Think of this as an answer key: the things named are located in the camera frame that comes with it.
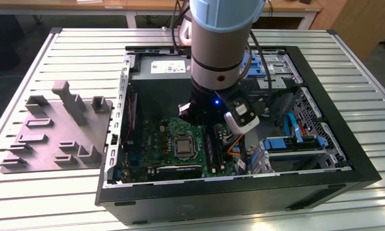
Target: sticker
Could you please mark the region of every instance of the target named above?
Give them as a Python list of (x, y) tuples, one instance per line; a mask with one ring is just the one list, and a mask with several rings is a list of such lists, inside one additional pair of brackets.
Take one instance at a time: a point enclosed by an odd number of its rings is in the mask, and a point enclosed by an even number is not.
[(245, 104), (241, 104), (240, 106), (237, 106), (236, 111), (237, 111), (238, 115), (244, 115), (246, 112)]
[(105, 9), (122, 9), (122, 6), (105, 6)]
[(242, 170), (245, 170), (245, 163), (241, 159), (238, 160), (238, 166), (242, 168)]
[(152, 62), (152, 74), (161, 73), (185, 73), (184, 60), (162, 60)]

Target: green circuit board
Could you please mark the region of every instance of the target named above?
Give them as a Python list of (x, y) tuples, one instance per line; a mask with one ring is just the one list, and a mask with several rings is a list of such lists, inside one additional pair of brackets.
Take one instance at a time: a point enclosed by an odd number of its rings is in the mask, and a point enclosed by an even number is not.
[[(229, 134), (225, 125), (217, 125), (220, 136)], [(185, 135), (192, 137), (194, 156), (189, 159), (180, 159), (174, 155), (174, 139)], [(149, 167), (173, 165), (202, 166), (202, 178), (236, 175), (236, 164), (230, 159), (225, 161), (225, 169), (213, 172), (208, 170), (206, 155), (202, 142), (201, 127), (190, 126), (180, 118), (162, 120), (144, 120), (141, 132), (141, 151), (137, 155), (138, 164), (129, 168), (130, 178), (134, 182), (146, 182), (146, 169)]]

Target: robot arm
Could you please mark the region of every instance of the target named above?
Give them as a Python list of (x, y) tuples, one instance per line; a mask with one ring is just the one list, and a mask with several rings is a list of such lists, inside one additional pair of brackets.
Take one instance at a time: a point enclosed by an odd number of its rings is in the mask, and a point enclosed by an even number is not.
[(237, 81), (250, 25), (264, 4), (265, 0), (190, 0), (193, 91), (180, 117), (205, 125), (221, 117), (234, 134), (245, 134), (260, 122)]

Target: slotted metal tabletop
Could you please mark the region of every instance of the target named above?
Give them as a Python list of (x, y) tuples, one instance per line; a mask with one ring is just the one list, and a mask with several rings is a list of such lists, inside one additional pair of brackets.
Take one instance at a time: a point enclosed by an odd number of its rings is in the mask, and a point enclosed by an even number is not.
[[(385, 89), (340, 38), (326, 31), (254, 30), (261, 45), (298, 46), (382, 180), (308, 210), (160, 223), (142, 229), (385, 230)], [(52, 93), (52, 81), (70, 91), (116, 103), (125, 46), (170, 45), (160, 29), (62, 29), (49, 34), (0, 119), (0, 162), (14, 142), (29, 95)], [(94, 206), (98, 169), (0, 174), (0, 230), (126, 229)]]

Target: power supply label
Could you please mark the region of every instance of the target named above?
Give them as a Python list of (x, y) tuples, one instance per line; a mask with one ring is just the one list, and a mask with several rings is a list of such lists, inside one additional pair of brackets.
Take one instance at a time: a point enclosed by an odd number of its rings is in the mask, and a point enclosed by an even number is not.
[(185, 73), (184, 60), (161, 60), (152, 62), (152, 74)]

